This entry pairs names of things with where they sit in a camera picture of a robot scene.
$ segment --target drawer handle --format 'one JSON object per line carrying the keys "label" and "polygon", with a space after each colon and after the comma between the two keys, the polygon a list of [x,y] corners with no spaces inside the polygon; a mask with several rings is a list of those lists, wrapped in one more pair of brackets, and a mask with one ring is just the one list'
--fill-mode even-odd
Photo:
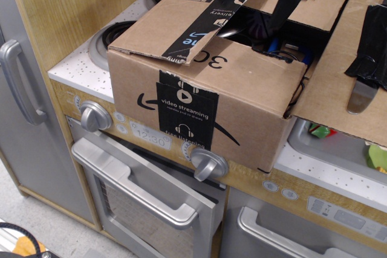
{"label": "drawer handle", "polygon": [[71,151],[75,159],[92,170],[93,174],[126,193],[175,229],[184,230],[189,228],[198,217],[198,213],[189,205],[184,203],[174,210],[130,181],[128,179],[131,174],[129,166],[87,139],[81,138],[78,140],[71,148]]}
{"label": "drawer handle", "polygon": [[258,212],[243,207],[238,215],[237,224],[243,232],[294,258],[356,258],[337,248],[329,248],[324,254],[314,252],[292,240],[276,234],[256,223]]}
{"label": "drawer handle", "polygon": [[28,98],[16,62],[21,53],[22,48],[19,42],[14,39],[9,40],[0,48],[0,64],[12,96],[24,118],[32,125],[39,125],[47,119],[47,114],[39,109],[35,110]]}

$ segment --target knob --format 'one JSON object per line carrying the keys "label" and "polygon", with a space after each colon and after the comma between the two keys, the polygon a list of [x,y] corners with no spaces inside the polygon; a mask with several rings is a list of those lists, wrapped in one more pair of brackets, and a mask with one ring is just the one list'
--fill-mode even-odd
{"label": "knob", "polygon": [[101,105],[93,101],[84,101],[80,106],[82,117],[80,125],[88,132],[104,130],[112,125],[112,119]]}
{"label": "knob", "polygon": [[196,168],[193,176],[198,181],[204,181],[208,177],[219,178],[229,172],[229,165],[223,157],[200,147],[192,150],[191,162]]}

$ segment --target control panel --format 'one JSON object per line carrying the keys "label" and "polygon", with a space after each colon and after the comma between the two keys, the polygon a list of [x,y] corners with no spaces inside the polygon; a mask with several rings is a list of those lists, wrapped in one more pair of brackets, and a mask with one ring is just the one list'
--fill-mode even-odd
{"label": "control panel", "polygon": [[387,227],[335,204],[308,197],[308,210],[379,242],[387,243]]}

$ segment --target green object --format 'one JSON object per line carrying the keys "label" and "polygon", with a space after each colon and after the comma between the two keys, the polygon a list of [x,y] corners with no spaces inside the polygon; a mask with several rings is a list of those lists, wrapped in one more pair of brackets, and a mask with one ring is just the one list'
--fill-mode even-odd
{"label": "green object", "polygon": [[367,166],[372,169],[381,167],[387,170],[387,151],[377,145],[371,145],[368,149]]}
{"label": "green object", "polygon": [[320,126],[313,123],[309,128],[309,133],[318,138],[325,138],[331,133],[331,131],[325,126]]}

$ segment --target open cardboard box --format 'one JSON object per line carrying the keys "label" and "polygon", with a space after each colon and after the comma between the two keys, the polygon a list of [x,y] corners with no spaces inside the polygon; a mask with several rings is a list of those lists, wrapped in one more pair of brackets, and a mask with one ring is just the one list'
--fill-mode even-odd
{"label": "open cardboard box", "polygon": [[[292,23],[312,36],[330,34],[345,1],[305,1]],[[203,30],[198,30],[197,19],[212,11],[210,15],[224,20],[240,3],[221,10],[215,0],[162,0],[109,47],[116,110],[264,172],[272,170],[286,142],[295,119],[291,115],[387,145],[380,126],[386,92],[379,92],[366,112],[350,115],[346,104],[354,80],[343,73],[356,56],[366,7],[378,1],[350,0],[309,84],[289,110],[305,64],[287,63],[214,37],[217,26],[206,27],[209,30],[198,37]],[[329,16],[311,23],[315,10]],[[195,37],[200,39],[195,45],[187,41]],[[168,58],[165,52],[176,51],[174,45],[182,43],[189,45],[179,51],[185,54]]]}

